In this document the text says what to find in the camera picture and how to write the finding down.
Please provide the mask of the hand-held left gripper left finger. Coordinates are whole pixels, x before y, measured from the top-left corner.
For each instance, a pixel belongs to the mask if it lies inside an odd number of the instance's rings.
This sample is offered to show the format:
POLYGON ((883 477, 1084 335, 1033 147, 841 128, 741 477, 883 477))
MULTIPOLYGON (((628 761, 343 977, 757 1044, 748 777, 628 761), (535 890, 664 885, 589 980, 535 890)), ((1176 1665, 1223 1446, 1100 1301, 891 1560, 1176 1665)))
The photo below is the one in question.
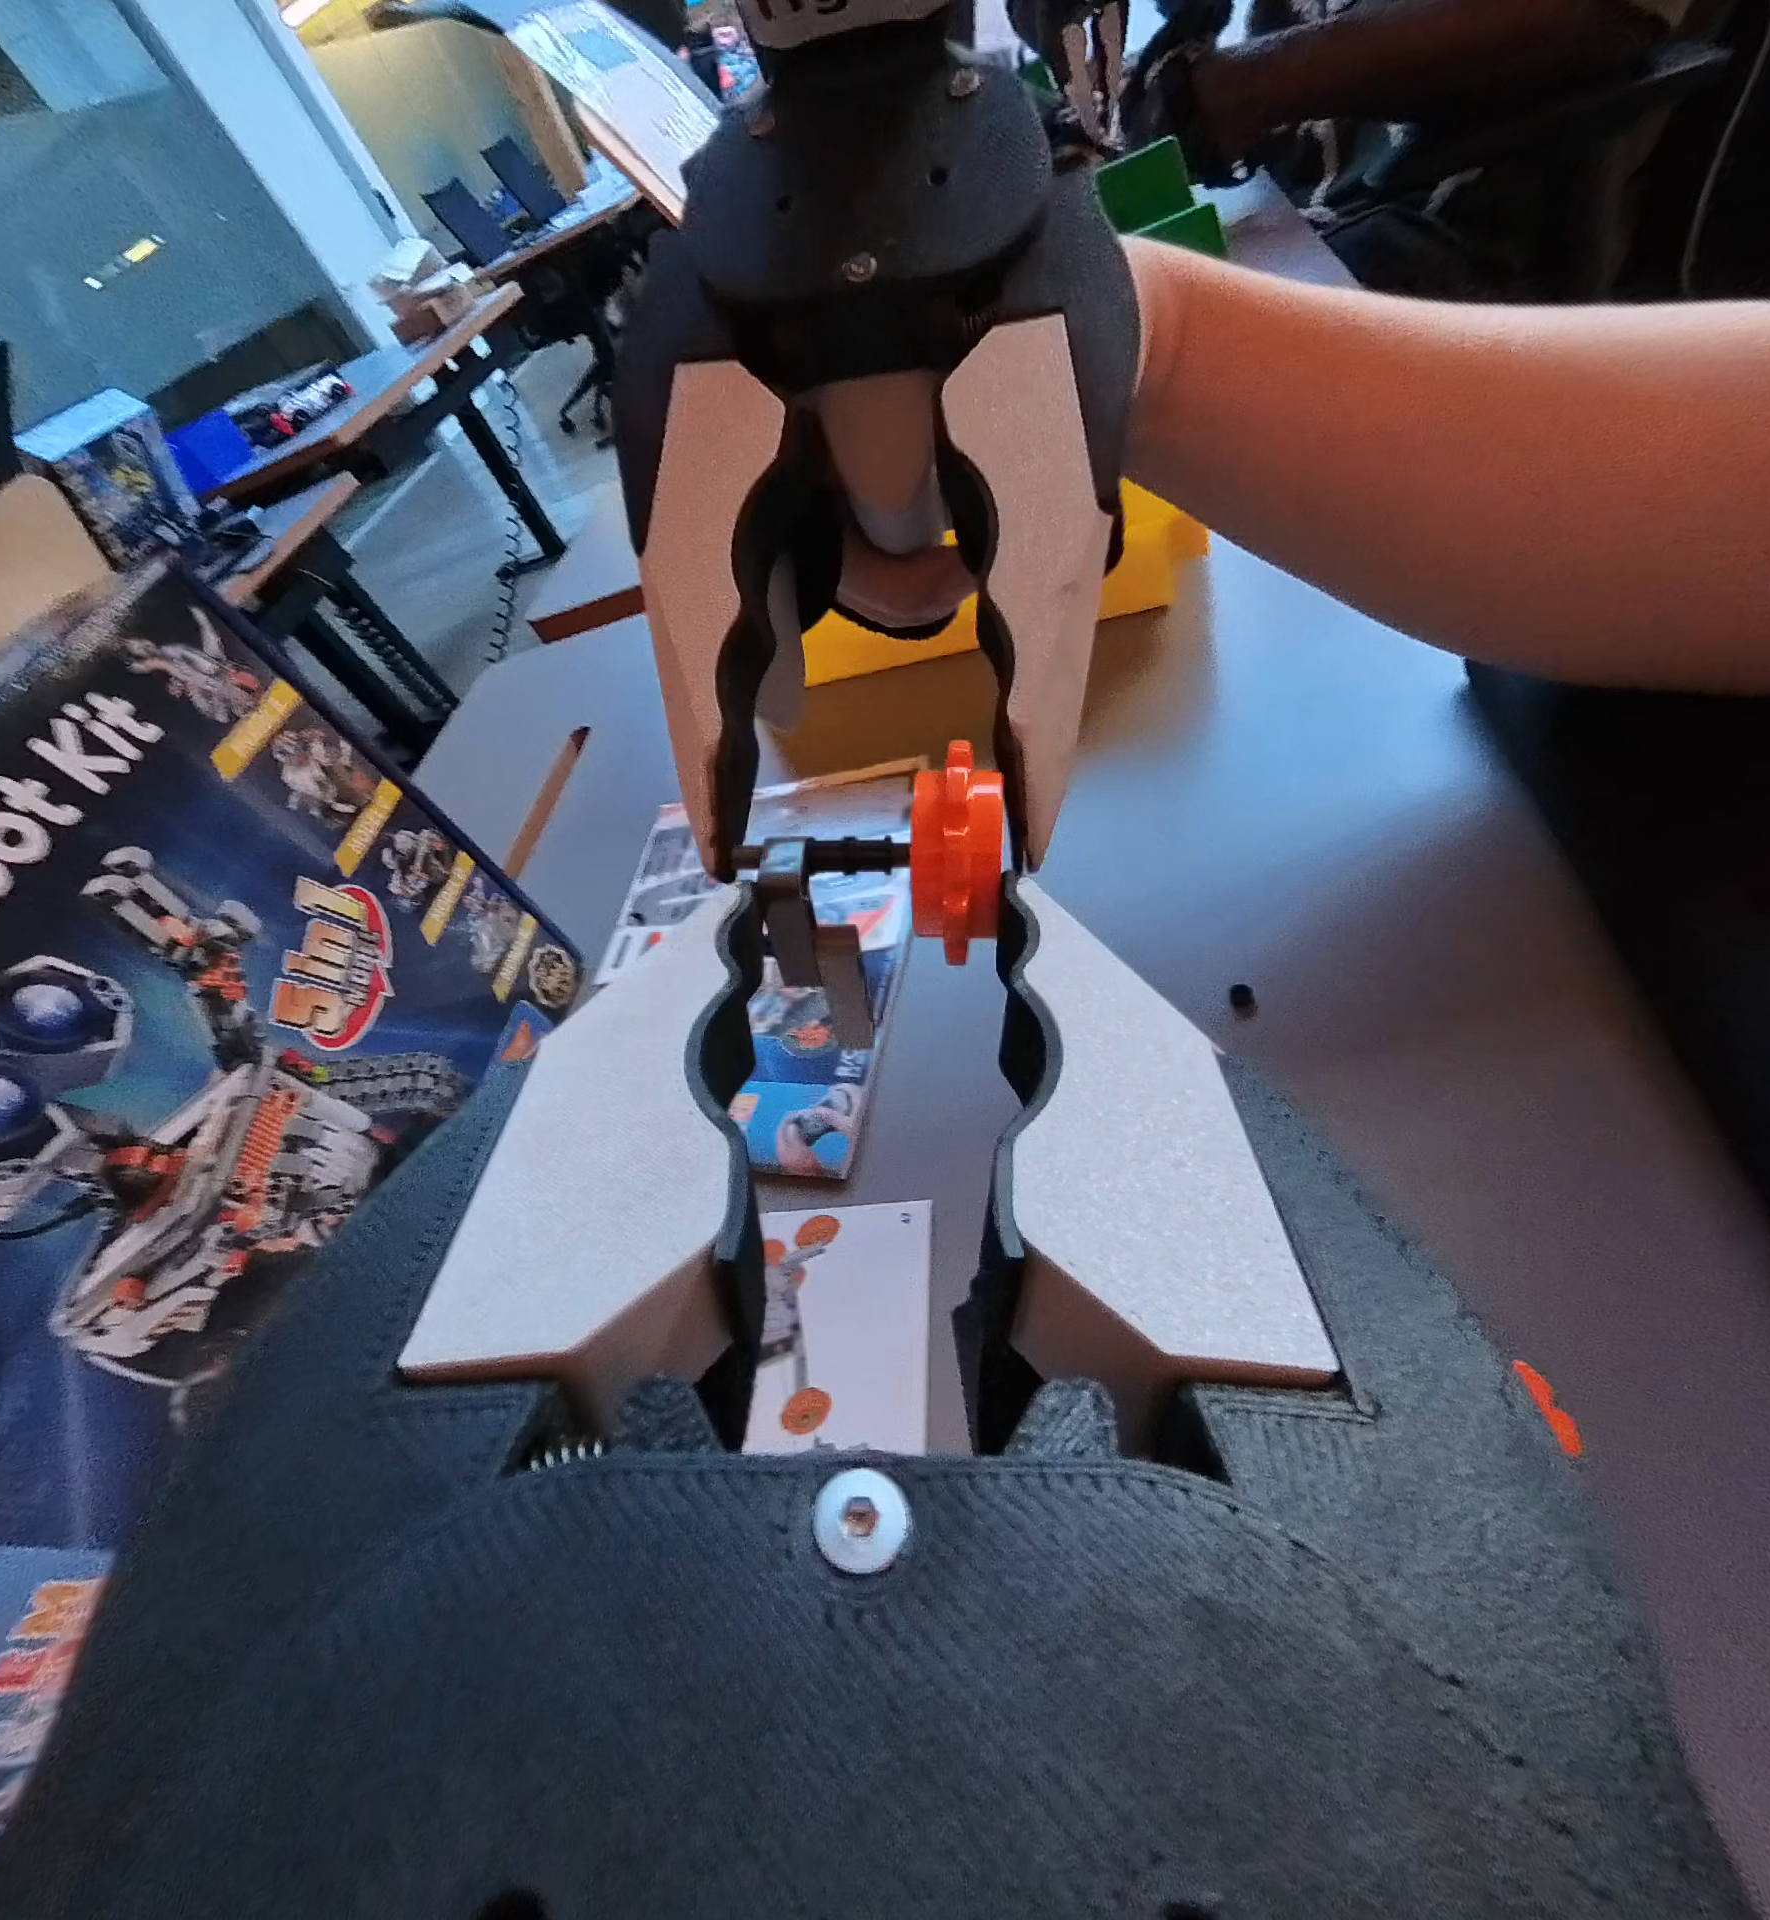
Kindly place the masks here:
POLYGON ((727 1103, 753 1069, 762 935, 713 889, 537 1050, 398 1370, 418 1384, 541 1379, 607 1428, 640 1379, 694 1384, 745 1441, 762 1236, 727 1103))

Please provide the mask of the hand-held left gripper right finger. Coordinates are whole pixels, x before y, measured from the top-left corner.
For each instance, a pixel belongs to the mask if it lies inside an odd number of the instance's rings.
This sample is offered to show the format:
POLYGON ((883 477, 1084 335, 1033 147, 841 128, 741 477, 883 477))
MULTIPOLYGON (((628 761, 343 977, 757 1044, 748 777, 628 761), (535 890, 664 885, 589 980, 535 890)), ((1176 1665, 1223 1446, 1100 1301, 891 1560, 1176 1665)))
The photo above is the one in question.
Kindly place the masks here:
POLYGON ((1341 1362, 1220 1050, 1036 879, 1002 885, 998 1135, 975 1273, 975 1446, 1089 1379, 1122 1448, 1192 1385, 1326 1391, 1341 1362))

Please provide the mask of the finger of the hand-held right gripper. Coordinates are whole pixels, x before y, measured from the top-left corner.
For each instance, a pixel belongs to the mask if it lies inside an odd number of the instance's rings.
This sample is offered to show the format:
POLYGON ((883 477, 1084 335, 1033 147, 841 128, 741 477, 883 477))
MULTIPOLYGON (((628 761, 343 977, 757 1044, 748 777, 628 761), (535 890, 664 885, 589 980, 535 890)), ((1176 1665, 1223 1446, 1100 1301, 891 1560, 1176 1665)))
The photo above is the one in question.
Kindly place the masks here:
POLYGON ((727 880, 759 775, 757 724, 802 710, 795 564, 785 551, 808 469, 788 405, 716 359, 675 370, 648 516, 648 628, 687 812, 707 877, 727 880))
POLYGON ((990 501, 978 615, 1004 644, 999 767, 1013 855, 1033 872, 1076 759, 1105 571, 1105 509, 1064 317, 996 324, 948 372, 939 405, 990 501))

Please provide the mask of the black perforated beam with axle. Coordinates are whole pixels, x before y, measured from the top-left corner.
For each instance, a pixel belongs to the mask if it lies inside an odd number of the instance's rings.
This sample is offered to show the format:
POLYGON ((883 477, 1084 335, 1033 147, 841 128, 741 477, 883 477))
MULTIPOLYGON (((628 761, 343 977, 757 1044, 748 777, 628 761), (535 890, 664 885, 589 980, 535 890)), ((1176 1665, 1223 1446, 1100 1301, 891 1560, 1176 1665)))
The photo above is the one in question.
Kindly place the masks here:
POLYGON ((862 935, 850 923, 818 918, 810 885, 818 877, 889 877, 911 866, 911 844, 894 837, 776 837, 736 845, 735 877, 750 877, 764 945, 790 989, 815 989, 825 999, 833 1035, 843 1050, 875 1044, 872 999, 862 966, 862 935))

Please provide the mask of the orange toy wheel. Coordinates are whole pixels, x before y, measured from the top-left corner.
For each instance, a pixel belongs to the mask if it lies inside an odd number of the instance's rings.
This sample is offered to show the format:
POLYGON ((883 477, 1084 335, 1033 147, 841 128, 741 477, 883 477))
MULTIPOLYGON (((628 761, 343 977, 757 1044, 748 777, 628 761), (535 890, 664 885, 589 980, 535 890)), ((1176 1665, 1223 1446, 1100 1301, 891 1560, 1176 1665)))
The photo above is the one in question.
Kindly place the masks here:
POLYGON ((1526 1359, 1514 1359, 1514 1373, 1529 1402, 1538 1408, 1560 1451, 1571 1459, 1583 1459, 1586 1451, 1583 1430, 1560 1402, 1554 1384, 1526 1359))
POLYGON ((998 769, 978 767, 968 739, 914 778, 910 898, 914 935, 937 941, 953 968, 998 931, 1006 872, 1006 796, 998 769))

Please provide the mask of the person's right forearm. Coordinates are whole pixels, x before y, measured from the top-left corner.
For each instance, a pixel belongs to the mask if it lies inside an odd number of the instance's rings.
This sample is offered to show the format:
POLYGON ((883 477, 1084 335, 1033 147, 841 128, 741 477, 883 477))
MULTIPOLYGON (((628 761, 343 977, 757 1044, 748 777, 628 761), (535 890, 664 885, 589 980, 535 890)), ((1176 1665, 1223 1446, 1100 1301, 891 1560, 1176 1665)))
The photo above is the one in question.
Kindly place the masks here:
POLYGON ((1770 299, 1452 304, 1125 252, 1138 484, 1464 661, 1770 697, 1770 299))

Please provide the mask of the grey side desk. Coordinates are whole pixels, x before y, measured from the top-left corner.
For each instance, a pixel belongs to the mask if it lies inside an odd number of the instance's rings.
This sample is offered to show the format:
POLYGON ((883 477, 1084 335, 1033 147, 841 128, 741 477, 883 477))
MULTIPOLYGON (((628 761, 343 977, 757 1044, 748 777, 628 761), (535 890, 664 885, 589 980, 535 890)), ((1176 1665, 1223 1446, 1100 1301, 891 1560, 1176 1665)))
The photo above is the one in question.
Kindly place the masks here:
POLYGON ((617 479, 580 496, 583 509, 567 551, 535 574, 526 606, 537 642, 576 639, 642 615, 639 562, 617 479))

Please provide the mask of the person's right hand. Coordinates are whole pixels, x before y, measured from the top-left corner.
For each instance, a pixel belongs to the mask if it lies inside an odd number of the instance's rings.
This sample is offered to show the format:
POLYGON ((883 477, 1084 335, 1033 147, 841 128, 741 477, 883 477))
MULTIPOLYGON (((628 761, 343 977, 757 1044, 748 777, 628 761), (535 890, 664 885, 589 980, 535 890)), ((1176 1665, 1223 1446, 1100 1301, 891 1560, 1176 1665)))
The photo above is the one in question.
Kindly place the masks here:
POLYGON ((975 593, 975 578, 955 544, 900 555, 877 547, 855 526, 843 533, 833 607, 870 631, 902 639, 931 635, 975 593))

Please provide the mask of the yellow plastic bin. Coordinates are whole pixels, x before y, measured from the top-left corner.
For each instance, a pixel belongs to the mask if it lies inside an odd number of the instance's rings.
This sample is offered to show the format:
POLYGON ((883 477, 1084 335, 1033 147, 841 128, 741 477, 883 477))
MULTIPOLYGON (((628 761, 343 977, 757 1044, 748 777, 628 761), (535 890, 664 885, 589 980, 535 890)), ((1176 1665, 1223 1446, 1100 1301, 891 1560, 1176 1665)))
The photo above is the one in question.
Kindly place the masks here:
MULTIPOLYGON (((1210 553, 1210 531, 1200 521, 1131 480, 1122 488, 1122 503, 1123 544, 1101 585, 1095 607, 1100 621, 1162 611, 1171 606, 1180 571, 1210 553)), ((976 598, 968 595, 933 634, 891 637, 841 611, 827 611, 802 635, 804 686, 848 682, 972 652, 975 617, 976 598)))

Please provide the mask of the blue manual booklet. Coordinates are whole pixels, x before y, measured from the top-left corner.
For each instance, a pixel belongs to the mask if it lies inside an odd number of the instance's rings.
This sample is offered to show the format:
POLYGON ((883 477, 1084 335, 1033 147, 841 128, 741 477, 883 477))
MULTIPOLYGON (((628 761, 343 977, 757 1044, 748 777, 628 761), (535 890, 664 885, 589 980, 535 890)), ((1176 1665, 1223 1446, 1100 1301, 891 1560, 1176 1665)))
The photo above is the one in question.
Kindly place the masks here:
POLYGON ((757 1174, 824 1180, 850 1174, 911 945, 907 885, 903 872, 812 880, 819 925, 847 923, 858 934, 870 1047, 844 1047, 824 989, 785 985, 776 958, 764 958, 747 1004, 754 1063, 727 1109, 757 1174))

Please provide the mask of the leaning poster board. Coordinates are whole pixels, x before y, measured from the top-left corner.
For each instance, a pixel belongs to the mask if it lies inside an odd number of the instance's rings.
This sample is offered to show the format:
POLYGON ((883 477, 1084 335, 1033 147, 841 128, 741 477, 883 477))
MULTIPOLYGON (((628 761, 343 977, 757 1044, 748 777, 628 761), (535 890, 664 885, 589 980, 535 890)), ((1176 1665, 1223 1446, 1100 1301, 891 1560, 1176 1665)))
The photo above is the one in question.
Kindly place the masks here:
POLYGON ((682 227, 687 163, 721 118, 687 64, 598 1, 516 12, 502 31, 563 87, 591 147, 670 227, 682 227))

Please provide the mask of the green plastic bin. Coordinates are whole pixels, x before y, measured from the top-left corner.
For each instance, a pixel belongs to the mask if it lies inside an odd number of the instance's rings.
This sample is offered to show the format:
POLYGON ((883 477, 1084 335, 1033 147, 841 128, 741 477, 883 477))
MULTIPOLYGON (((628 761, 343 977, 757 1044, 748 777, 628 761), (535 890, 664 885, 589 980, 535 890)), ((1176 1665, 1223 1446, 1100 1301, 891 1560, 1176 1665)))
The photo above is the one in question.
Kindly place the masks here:
POLYGON ((1190 180, 1184 151, 1173 137, 1094 171, 1097 199, 1119 237, 1151 238, 1187 252, 1230 257, 1221 215, 1190 180))

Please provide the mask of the white instruction booklet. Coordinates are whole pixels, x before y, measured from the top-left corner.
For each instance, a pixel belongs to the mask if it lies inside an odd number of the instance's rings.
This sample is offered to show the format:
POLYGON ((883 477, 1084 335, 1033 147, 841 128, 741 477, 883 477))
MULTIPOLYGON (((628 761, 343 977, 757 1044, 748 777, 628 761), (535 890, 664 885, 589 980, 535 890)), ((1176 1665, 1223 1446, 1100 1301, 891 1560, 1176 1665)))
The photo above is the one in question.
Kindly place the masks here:
POLYGON ((745 1453, 926 1453, 930 1203, 771 1213, 762 1234, 745 1453))

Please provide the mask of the printed sticker sheet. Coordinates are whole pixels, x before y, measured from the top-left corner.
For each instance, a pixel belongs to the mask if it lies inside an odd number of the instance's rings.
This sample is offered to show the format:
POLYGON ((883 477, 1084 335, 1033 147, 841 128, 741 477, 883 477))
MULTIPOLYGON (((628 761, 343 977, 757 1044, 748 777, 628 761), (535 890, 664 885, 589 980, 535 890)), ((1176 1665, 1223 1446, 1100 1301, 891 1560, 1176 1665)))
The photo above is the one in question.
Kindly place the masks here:
MULTIPOLYGON (((753 796, 753 842, 774 837, 910 837, 911 781, 922 757, 898 759, 818 778, 761 786, 753 796)), ((872 989, 889 977, 910 941, 910 886, 903 875, 815 877, 810 883, 821 923, 850 923, 872 989)), ((639 855, 606 954, 593 975, 604 989, 657 947, 713 890, 682 802, 658 809, 639 855)))

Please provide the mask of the dark blue robot kit box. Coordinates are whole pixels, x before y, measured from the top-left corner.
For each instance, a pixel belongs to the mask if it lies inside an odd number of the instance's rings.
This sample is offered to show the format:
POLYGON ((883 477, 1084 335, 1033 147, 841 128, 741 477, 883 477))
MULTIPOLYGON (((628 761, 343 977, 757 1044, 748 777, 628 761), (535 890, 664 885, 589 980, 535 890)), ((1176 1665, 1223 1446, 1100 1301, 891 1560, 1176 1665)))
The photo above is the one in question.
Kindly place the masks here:
POLYGON ((582 983, 179 564, 0 652, 0 1832, 253 1333, 582 983))

